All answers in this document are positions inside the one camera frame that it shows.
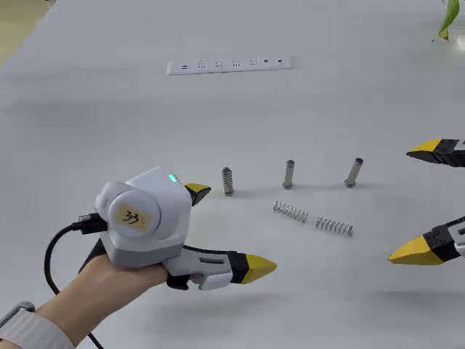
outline hand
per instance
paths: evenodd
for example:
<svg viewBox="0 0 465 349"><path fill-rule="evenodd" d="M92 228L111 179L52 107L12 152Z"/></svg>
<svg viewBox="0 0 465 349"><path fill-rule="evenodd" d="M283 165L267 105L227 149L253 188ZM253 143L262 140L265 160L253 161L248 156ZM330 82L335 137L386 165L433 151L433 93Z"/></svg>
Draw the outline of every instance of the hand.
<svg viewBox="0 0 465 349"><path fill-rule="evenodd" d="M114 266L107 255L95 257L61 293L36 314L61 328L77 346L106 317L166 281L161 265L139 269Z"/></svg>
<svg viewBox="0 0 465 349"><path fill-rule="evenodd" d="M161 265L132 269L117 267L107 255L95 257L73 283L92 290L99 308L110 315L138 298L149 288L166 281L168 273Z"/></svg>

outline yellow fingertip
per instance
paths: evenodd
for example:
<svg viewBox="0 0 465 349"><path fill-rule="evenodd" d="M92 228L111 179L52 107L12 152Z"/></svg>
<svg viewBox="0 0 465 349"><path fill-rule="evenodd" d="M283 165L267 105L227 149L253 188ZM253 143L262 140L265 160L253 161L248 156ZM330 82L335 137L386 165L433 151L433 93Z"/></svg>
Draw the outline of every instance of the yellow fingertip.
<svg viewBox="0 0 465 349"><path fill-rule="evenodd" d="M444 263L429 248L428 243L422 235L410 240L387 259L394 264L439 265Z"/></svg>
<svg viewBox="0 0 465 349"><path fill-rule="evenodd" d="M441 142L442 138L438 140L429 140L419 146L415 147L414 149L410 149L407 153L412 153L414 151L433 151L436 149L437 145Z"/></svg>
<svg viewBox="0 0 465 349"><path fill-rule="evenodd" d="M277 267L276 263L260 256L246 254L246 258L248 263L248 272L244 276L241 284L248 284L252 281L258 280L262 276L274 271Z"/></svg>
<svg viewBox="0 0 465 349"><path fill-rule="evenodd" d="M188 183L185 185L188 187L190 190L194 191L195 193L200 192L203 189L211 189L209 186L204 185L204 184L198 184L198 183Z"/></svg>

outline metal spring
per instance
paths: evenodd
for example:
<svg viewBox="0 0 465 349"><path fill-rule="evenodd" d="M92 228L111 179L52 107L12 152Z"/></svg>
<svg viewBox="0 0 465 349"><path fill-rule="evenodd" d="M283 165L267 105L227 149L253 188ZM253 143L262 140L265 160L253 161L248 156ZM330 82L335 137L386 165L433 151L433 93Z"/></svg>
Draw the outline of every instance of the metal spring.
<svg viewBox="0 0 465 349"><path fill-rule="evenodd" d="M308 218L308 212L304 211L303 209L296 209L291 205L287 205L284 202L276 201L273 207L274 212L280 212L285 216L292 218L298 222L305 223Z"/></svg>
<svg viewBox="0 0 465 349"><path fill-rule="evenodd" d="M342 234L348 237L352 237L354 233L354 227L350 224L337 222L335 220L330 220L322 216L317 217L315 222L317 228L333 231L338 234Z"/></svg>
<svg viewBox="0 0 465 349"><path fill-rule="evenodd" d="M223 180L223 194L231 196L234 193L233 172L229 167L225 167L221 173Z"/></svg>

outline black cable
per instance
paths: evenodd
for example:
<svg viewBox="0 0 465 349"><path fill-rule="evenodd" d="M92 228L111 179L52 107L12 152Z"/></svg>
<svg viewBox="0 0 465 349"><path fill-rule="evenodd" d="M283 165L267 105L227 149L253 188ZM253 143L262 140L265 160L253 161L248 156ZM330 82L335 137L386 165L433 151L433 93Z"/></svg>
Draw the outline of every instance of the black cable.
<svg viewBox="0 0 465 349"><path fill-rule="evenodd" d="M58 240L60 240L66 233L69 233L70 231L73 231L73 230L81 230L82 228L83 228L82 222L73 223L69 225L68 227L63 228L53 237L53 239L49 243L49 246L46 248L45 258L44 258L45 279L48 285L50 286L50 288L52 289L53 293L55 294L59 294L60 290L58 289L57 285L53 281L52 273L50 271L51 269L50 262L52 260L53 249L55 245L57 244ZM87 337L95 344L95 346L98 349L104 349L104 347L99 343L97 338L95 338L95 336L92 333L89 333Z"/></svg>

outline power strip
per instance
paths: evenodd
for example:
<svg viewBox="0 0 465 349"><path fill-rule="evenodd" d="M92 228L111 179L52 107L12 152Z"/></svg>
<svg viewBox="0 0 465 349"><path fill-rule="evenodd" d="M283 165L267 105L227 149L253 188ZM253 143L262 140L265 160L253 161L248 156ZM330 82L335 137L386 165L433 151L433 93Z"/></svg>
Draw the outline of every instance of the power strip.
<svg viewBox="0 0 465 349"><path fill-rule="evenodd" d="M193 62L168 63L168 75L187 75L205 73L231 73L234 71L271 71L275 69L291 69L289 57L213 59Z"/></svg>

